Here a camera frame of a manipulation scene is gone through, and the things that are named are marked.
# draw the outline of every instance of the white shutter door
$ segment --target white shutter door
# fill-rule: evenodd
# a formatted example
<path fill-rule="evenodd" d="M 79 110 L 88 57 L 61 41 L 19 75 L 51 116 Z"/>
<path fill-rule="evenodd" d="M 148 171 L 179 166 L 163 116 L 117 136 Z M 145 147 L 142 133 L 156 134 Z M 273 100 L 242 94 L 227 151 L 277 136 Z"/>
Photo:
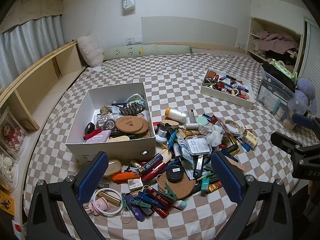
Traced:
<path fill-rule="evenodd" d="M 316 88 L 317 116 L 320 116 L 320 30 L 308 24 L 306 51 L 299 77 L 309 78 Z"/>

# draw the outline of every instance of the white bottle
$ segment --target white bottle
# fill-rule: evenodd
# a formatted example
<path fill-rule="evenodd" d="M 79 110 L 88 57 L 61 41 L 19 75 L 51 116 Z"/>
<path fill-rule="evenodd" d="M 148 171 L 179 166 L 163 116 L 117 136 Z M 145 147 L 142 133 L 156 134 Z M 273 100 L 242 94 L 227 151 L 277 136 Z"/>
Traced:
<path fill-rule="evenodd" d="M 156 134 L 156 141 L 158 143 L 166 144 L 167 141 L 168 141 L 167 138 L 166 138 L 166 135 L 167 135 L 167 131 L 159 129 L 158 133 Z"/>

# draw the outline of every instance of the fluffy white pillow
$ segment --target fluffy white pillow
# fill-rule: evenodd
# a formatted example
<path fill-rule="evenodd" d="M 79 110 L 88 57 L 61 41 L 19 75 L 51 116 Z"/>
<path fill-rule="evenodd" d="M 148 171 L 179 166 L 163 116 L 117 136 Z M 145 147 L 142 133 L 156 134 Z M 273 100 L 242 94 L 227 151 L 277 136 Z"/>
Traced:
<path fill-rule="evenodd" d="M 101 66 L 103 62 L 103 50 L 99 40 L 94 35 L 83 36 L 77 39 L 80 53 L 90 67 Z"/>

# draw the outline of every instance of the white cardboard box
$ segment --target white cardboard box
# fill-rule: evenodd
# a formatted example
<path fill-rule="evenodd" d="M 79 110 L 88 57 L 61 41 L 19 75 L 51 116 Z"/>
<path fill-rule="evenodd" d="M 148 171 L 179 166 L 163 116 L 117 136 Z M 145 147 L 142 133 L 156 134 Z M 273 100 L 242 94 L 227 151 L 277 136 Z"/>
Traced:
<path fill-rule="evenodd" d="M 93 116 L 98 109 L 104 105 L 111 106 L 113 101 L 122 103 L 135 93 L 140 94 L 146 101 L 146 109 L 143 111 L 143 115 L 149 123 L 150 138 L 121 142 L 84 143 L 84 128 L 89 122 L 93 122 Z M 81 164 L 90 162 L 99 151 L 107 153 L 110 160 L 120 160 L 122 164 L 129 163 L 132 159 L 147 160 L 153 158 L 156 154 L 156 138 L 143 83 L 89 89 L 76 112 L 66 146 Z M 141 155 L 140 152 L 142 151 L 148 151 L 149 153 Z"/>
<path fill-rule="evenodd" d="M 209 69 L 204 77 L 202 84 L 201 84 L 201 89 L 200 89 L 201 94 L 204 94 L 204 95 L 207 95 L 210 97 L 214 97 L 214 98 L 218 98 L 218 99 L 221 99 L 221 100 L 224 100 L 224 101 L 227 101 L 227 102 L 230 102 L 235 105 L 242 106 L 242 107 L 245 107 L 248 109 L 252 109 L 252 107 L 254 105 L 254 96 L 253 96 L 253 92 L 252 92 L 251 83 L 249 80 L 231 75 L 232 77 L 236 78 L 237 80 L 242 81 L 242 83 L 247 86 L 247 88 L 249 90 L 248 94 L 249 94 L 250 100 L 246 100 L 246 99 L 242 99 L 242 98 L 215 90 L 213 88 L 209 88 L 209 87 L 204 86 L 204 81 L 205 81 L 205 78 L 207 77 L 209 71 L 214 71 L 215 73 L 217 73 L 219 75 L 219 77 L 223 77 L 225 75 L 230 75 L 228 73 L 220 72 L 218 70 Z"/>

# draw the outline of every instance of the metal screw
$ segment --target metal screw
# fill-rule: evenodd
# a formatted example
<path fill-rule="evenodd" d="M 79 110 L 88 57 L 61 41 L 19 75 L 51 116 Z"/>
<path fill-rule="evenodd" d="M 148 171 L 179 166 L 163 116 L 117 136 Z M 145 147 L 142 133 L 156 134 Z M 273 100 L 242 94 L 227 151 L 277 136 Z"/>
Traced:
<path fill-rule="evenodd" d="M 248 182 L 253 182 L 254 181 L 254 177 L 252 175 L 247 175 L 245 177 L 245 179 L 248 181 Z"/>
<path fill-rule="evenodd" d="M 38 180 L 38 182 L 37 182 L 38 186 L 42 186 L 43 184 L 44 184 L 44 180 L 43 179 Z"/>
<path fill-rule="evenodd" d="M 276 179 L 276 184 L 282 185 L 282 184 L 283 184 L 283 181 L 282 181 L 281 179 Z"/>
<path fill-rule="evenodd" d="M 75 179 L 75 176 L 69 175 L 66 177 L 66 182 L 72 182 Z"/>

